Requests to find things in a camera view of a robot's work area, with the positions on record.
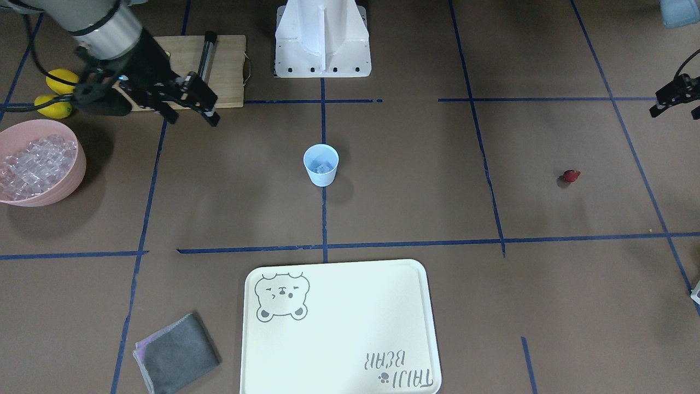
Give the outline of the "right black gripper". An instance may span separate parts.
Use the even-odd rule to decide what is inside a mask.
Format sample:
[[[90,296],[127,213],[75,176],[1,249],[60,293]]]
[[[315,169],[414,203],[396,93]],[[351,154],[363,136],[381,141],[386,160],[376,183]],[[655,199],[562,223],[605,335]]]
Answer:
[[[220,122],[218,96],[196,72],[185,77],[182,92],[180,75],[172,70],[167,53],[147,30],[142,30],[135,45],[118,57],[118,75],[128,78],[132,102],[161,115],[168,124],[178,120],[171,102],[197,112],[211,127]]]

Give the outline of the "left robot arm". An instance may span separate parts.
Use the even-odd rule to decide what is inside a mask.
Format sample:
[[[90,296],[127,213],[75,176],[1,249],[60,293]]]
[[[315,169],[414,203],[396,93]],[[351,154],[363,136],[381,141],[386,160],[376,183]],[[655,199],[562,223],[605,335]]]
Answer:
[[[699,23],[699,1],[661,0],[662,22],[667,29],[675,29]]]

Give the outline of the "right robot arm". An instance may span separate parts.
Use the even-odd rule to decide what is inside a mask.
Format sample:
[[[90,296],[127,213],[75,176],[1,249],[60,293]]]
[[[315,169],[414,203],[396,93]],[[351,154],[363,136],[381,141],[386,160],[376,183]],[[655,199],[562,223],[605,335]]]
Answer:
[[[177,122],[176,104],[217,126],[217,95],[202,72],[180,76],[165,50],[130,9],[129,1],[3,1],[3,9],[24,16],[43,13],[70,33],[85,63],[71,93],[60,101],[95,115],[122,117],[133,106]]]

